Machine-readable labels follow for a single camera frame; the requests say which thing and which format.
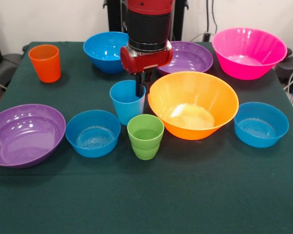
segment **green cup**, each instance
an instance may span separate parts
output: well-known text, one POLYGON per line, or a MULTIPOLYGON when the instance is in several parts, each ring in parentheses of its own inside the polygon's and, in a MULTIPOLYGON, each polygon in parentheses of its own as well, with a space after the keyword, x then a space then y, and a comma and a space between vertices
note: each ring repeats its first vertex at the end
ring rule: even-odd
POLYGON ((142 160, 154 158, 163 137, 163 122, 156 116, 138 115, 129 121, 127 130, 136 156, 142 160))

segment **bowl rim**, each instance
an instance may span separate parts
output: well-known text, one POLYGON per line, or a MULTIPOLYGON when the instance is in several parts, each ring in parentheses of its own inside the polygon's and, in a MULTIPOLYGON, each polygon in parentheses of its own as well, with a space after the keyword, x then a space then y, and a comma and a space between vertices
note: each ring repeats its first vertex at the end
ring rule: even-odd
POLYGON ((127 35, 127 36, 128 36, 127 33, 123 33, 123 32, 115 32, 115 31, 97 33, 97 34, 92 35, 91 37, 89 37, 89 38, 84 42, 84 44, 83 44, 84 52, 85 52, 89 57, 91 57, 91 58, 93 58, 93 59, 100 60, 100 61, 120 61, 120 60, 121 60, 121 57, 120 57, 120 56, 119 56, 119 58, 118 58, 118 57, 115 57, 115 59, 98 58, 98 57, 95 57, 95 56, 89 54, 89 53, 87 52, 87 50, 85 49, 85 45, 86 45, 86 43, 87 43, 89 40, 91 40, 92 38, 94 38, 94 37, 96 37, 96 36, 103 35, 103 34, 119 34, 119 35, 127 35))
MULTIPOLYGON (((208 71, 213 66, 213 64, 214 64, 214 56, 211 53, 211 51, 209 51, 204 46, 202 46, 200 44, 197 44, 195 42, 192 42, 192 41, 182 41, 182 40, 171 41, 170 43, 171 43, 172 49, 174 49, 173 45, 176 44, 176 43, 194 44, 194 45, 196 45, 196 46, 201 47, 202 49, 204 49, 207 52, 207 54, 209 54, 211 56, 211 64, 207 67, 207 69, 205 69, 204 71, 200 71, 200 72, 206 72, 206 71, 208 71)), ((165 66, 158 67, 157 69, 159 71, 161 71, 161 72, 166 73, 166 75, 171 74, 171 73, 169 73, 169 72, 167 72, 167 71, 165 71, 165 70, 162 69, 163 67, 167 67, 169 64, 166 64, 165 66)))
POLYGON ((162 121, 160 118, 158 118, 157 116, 155 116, 155 115, 150 115, 150 114, 141 114, 141 115, 137 115, 137 116, 133 117, 133 118, 128 122, 128 124, 127 124, 127 132, 128 132, 128 134, 129 134, 132 138, 134 138, 134 139, 136 139, 136 140, 140 140, 140 141, 151 141, 151 140, 156 140, 156 139, 160 138, 161 136, 163 136, 163 134, 164 134, 164 130, 165 130, 165 125, 164 125, 163 121, 162 121), (154 138, 152 138, 152 139, 148 139, 148 140, 139 139, 139 138, 135 137, 133 134, 131 134, 131 132, 129 131, 128 126, 129 126, 130 122, 131 122, 133 119, 138 118, 139 116, 150 116, 151 118, 156 118, 157 120, 159 120, 159 121, 162 123, 162 130, 161 130, 161 133, 160 133, 157 137, 154 137, 154 138))
POLYGON ((163 76, 163 77, 161 77, 161 78, 159 78, 157 81, 155 81, 152 85, 151 85, 151 87, 150 87, 150 92, 149 92, 149 94, 148 94, 148 96, 147 96, 147 99, 148 99, 148 103, 149 103, 149 106, 150 106, 150 108, 151 108, 151 110, 156 114, 156 116, 158 116, 160 119, 162 119, 164 122, 166 122, 166 123, 168 123, 168 124, 170 124, 170 125, 172 125, 172 126, 175 126, 175 127, 178 127, 178 128, 180 128, 180 129, 185 129, 185 130, 191 130, 191 131, 208 131, 208 130, 217 130, 217 129, 219 129, 220 127, 222 127, 222 126, 224 126, 224 125, 226 125, 227 123, 229 123, 231 120, 233 120, 233 118, 235 117, 235 115, 238 113, 238 110, 239 110, 239 98, 238 98, 238 95, 236 94, 236 92, 235 92, 235 90, 228 84, 228 83, 226 83, 224 80, 222 80, 222 79, 220 79, 220 78, 218 78, 218 77, 216 77, 216 76, 213 76, 213 75, 211 75, 211 74, 207 74, 207 73, 204 73, 204 72, 175 72, 175 73, 171 73, 171 74, 168 74, 168 75, 165 75, 165 76, 163 76), (210 77, 213 77, 213 78, 215 78, 215 79, 218 79, 218 80, 220 80, 223 84, 225 84, 227 87, 229 87, 229 89, 231 89, 232 91, 233 91, 233 93, 234 93, 234 96, 235 96, 235 99, 236 99, 236 102, 237 102, 237 107, 236 107, 236 110, 234 111, 234 114, 232 115, 232 117, 230 117, 229 118, 229 120, 227 120, 226 122, 224 122, 224 123, 222 123, 222 124, 218 124, 217 126, 213 126, 212 128, 202 128, 202 129, 190 129, 190 128, 184 128, 184 127, 180 127, 180 126, 177 126, 177 125, 175 125, 175 124, 172 124, 172 123, 170 123, 169 121, 166 121, 164 118, 162 118, 162 117, 159 117, 159 115, 153 110, 153 108, 151 107, 152 106, 152 101, 150 102, 150 94, 151 94, 151 91, 152 91, 152 87, 153 87, 153 85, 156 83, 156 82, 158 82, 160 79, 163 79, 163 78, 165 78, 165 77, 167 77, 167 76, 172 76, 172 75, 174 75, 174 74, 179 74, 179 73, 200 73, 200 74, 203 74, 204 76, 206 75, 206 76, 210 76, 210 77))
POLYGON ((277 63, 281 62, 287 55, 287 45, 284 43, 283 40, 280 39, 280 37, 272 34, 272 33, 269 33, 267 31, 264 31, 264 30, 261 30, 261 29, 257 29, 257 28, 251 28, 251 27, 234 27, 234 28, 227 28, 227 29, 224 29, 220 32, 218 32, 212 39, 212 42, 211 42, 212 46, 213 46, 213 49, 215 50, 215 52, 217 54, 219 54, 221 57, 231 61, 231 62, 235 62, 235 63, 238 63, 238 64, 241 64, 241 65, 245 65, 245 66, 250 66, 250 67, 266 67, 266 66, 273 66, 273 65, 276 65, 277 63), (252 31, 258 31, 258 32, 262 32, 262 33, 265 33, 267 35, 270 35, 270 36, 273 36, 275 38, 277 38, 282 44, 283 44, 283 47, 286 48, 286 51, 284 53, 284 56, 282 56, 281 59, 275 61, 275 62, 272 62, 272 63, 268 63, 268 64, 260 64, 260 65, 254 65, 254 64, 246 64, 246 63, 238 63, 238 62, 235 62, 235 61, 232 61, 230 60, 229 58, 227 58, 226 56, 224 56, 222 53, 220 53, 216 48, 215 48, 215 38, 219 37, 221 34, 223 34, 224 32, 227 32, 227 31, 236 31, 237 29, 246 29, 246 30, 252 30, 252 31))
POLYGON ((237 120, 236 120, 236 116, 235 116, 235 117, 234 117, 234 124, 235 124, 236 126, 238 126, 239 129, 240 129, 241 131, 243 131, 243 132, 246 133, 247 135, 250 135, 250 136, 255 137, 255 138, 257 138, 257 139, 265 139, 265 140, 267 140, 267 139, 269 139, 269 140, 280 139, 280 138, 282 138, 282 137, 283 137, 283 136, 289 131, 289 128, 290 128, 289 120, 288 120, 287 116, 286 116, 282 111, 280 111, 278 108, 276 108, 275 106, 272 106, 272 105, 270 105, 270 104, 264 103, 264 102, 259 102, 259 101, 249 101, 249 102, 242 103, 242 104, 239 106, 239 110, 240 110, 240 107, 241 107, 241 106, 247 106, 247 105, 250 105, 250 104, 259 104, 259 105, 262 105, 262 106, 267 106, 267 107, 269 107, 269 108, 275 110, 276 112, 280 113, 280 114, 284 117, 284 119, 286 120, 287 128, 286 128, 286 131, 285 131, 283 134, 279 135, 279 136, 270 137, 270 138, 267 138, 267 137, 260 137, 260 136, 255 136, 255 135, 250 134, 249 132, 245 131, 244 129, 240 128, 240 125, 239 125, 239 123, 237 122, 237 120))
POLYGON ((112 114, 112 113, 109 112, 109 111, 105 111, 105 110, 88 110, 88 111, 83 111, 83 112, 80 112, 80 113, 76 114, 76 115, 75 115, 73 118, 71 118, 70 121, 67 123, 67 125, 66 125, 66 131, 65 131, 65 137, 66 137, 67 141, 68 141, 72 146, 74 146, 74 147, 76 147, 76 148, 78 148, 78 149, 87 150, 87 151, 90 151, 90 150, 97 150, 97 149, 102 149, 102 148, 105 148, 105 147, 107 147, 108 145, 112 144, 112 143, 114 142, 114 140, 111 141, 111 142, 109 142, 107 145, 102 146, 102 147, 95 148, 95 149, 89 149, 89 148, 80 147, 80 146, 74 144, 74 143, 73 143, 73 142, 67 137, 67 129, 68 129, 68 125, 71 123, 71 121, 72 121, 73 119, 77 118, 78 116, 83 115, 83 114, 88 113, 88 112, 104 112, 104 113, 106 113, 106 114, 109 114, 109 115, 113 116, 113 118, 115 118, 115 120, 117 120, 118 125, 119 125, 119 130, 117 131, 117 134, 116 134, 116 136, 115 136, 115 139, 117 139, 117 138, 119 137, 119 135, 120 135, 120 133, 121 133, 121 130, 122 130, 122 126, 121 126, 121 123, 120 123, 119 119, 118 119, 114 114, 112 114))
POLYGON ((17 109, 17 108, 20 108, 20 107, 23 107, 23 106, 40 106, 40 107, 46 107, 48 109, 54 110, 61 117, 61 120, 62 120, 62 123, 63 123, 63 132, 61 133, 59 140, 54 144, 54 146, 52 147, 52 149, 50 149, 48 152, 46 152, 45 154, 43 154, 39 158, 33 159, 31 161, 28 161, 28 162, 24 162, 22 164, 0 164, 0 166, 2 166, 2 167, 10 167, 10 168, 13 168, 13 167, 14 168, 15 167, 22 167, 24 165, 31 164, 32 162, 35 162, 35 161, 37 161, 37 160, 45 157, 46 155, 48 155, 49 153, 51 153, 53 150, 55 150, 57 148, 57 146, 62 141, 62 139, 64 137, 64 134, 66 132, 66 121, 65 121, 65 118, 64 118, 63 114, 59 110, 55 109, 54 107, 48 106, 48 105, 44 105, 44 104, 24 104, 24 105, 18 105, 18 106, 14 106, 14 107, 8 108, 8 109, 0 112, 0 115, 3 114, 3 113, 5 113, 5 112, 8 112, 10 110, 17 109))

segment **dark green cloth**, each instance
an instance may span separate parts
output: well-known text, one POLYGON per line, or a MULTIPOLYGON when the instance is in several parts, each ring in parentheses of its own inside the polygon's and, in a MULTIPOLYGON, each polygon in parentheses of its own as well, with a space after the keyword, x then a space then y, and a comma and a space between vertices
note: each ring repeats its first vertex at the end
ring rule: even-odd
MULTIPOLYGON (((0 111, 41 103, 66 121, 91 109, 115 113, 109 89, 133 77, 100 72, 81 42, 54 44, 61 79, 41 83, 26 55, 0 111)), ((281 141, 252 148, 236 137, 232 122, 198 141, 165 131, 157 156, 142 161, 124 126, 115 150, 98 159, 78 155, 63 139, 38 166, 0 168, 0 234, 293 234, 293 108, 274 71, 254 81, 233 79, 213 55, 209 73, 230 84, 240 103, 266 102, 288 117, 281 141)))

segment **white wall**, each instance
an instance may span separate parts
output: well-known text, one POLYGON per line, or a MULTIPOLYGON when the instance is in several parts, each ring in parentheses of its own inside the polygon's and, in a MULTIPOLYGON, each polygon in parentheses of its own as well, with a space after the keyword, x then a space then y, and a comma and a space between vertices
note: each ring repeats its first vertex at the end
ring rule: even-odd
MULTIPOLYGON (((183 40, 206 31, 206 1, 188 0, 183 40)), ((209 0, 209 30, 214 32, 209 0)), ((218 31, 230 27, 253 27, 280 37, 293 49, 293 0, 214 0, 218 31)))
MULTIPOLYGON (((206 30, 206 1, 188 1, 183 40, 206 30)), ((31 41, 85 41, 108 31, 102 4, 103 0, 0 0, 1 51, 20 53, 31 41)), ((235 26, 267 30, 293 49, 293 0, 215 0, 214 9, 219 30, 235 26)), ((210 31, 214 31, 211 14, 210 31)))
POLYGON ((103 0, 0 0, 0 49, 21 53, 31 41, 85 41, 108 31, 103 0))

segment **purple bowl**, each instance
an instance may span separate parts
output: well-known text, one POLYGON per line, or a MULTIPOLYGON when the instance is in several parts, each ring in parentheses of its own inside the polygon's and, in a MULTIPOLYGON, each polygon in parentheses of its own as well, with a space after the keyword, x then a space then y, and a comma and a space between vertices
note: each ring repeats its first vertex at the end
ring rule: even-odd
POLYGON ((0 113, 0 166, 25 168, 47 159, 65 134, 65 119, 39 104, 16 106, 0 113))
POLYGON ((186 41, 172 41, 173 57, 169 65, 159 67, 161 75, 174 72, 205 72, 214 62, 213 55, 205 47, 186 41))

